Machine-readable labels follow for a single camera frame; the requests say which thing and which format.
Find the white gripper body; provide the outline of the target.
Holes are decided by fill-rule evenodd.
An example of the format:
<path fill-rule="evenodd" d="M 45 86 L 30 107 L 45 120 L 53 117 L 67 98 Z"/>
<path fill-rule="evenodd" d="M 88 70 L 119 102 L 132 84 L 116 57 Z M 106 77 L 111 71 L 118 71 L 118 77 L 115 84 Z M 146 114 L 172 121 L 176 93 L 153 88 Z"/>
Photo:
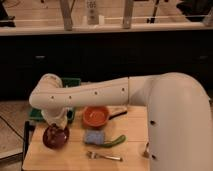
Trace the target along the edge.
<path fill-rule="evenodd" d="M 64 129 L 67 126 L 67 108 L 42 110 L 41 114 L 44 120 L 49 124 L 56 124 L 59 128 Z"/>

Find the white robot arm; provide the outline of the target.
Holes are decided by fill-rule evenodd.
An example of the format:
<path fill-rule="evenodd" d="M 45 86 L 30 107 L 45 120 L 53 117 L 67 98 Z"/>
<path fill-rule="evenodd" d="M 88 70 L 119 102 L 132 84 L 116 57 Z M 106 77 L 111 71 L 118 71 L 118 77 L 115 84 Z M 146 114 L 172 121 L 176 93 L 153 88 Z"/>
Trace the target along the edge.
<path fill-rule="evenodd" d="M 213 171 L 210 97 L 194 77 L 168 72 L 64 88 L 47 73 L 29 95 L 47 122 L 61 124 L 68 107 L 131 106 L 147 112 L 150 171 Z"/>

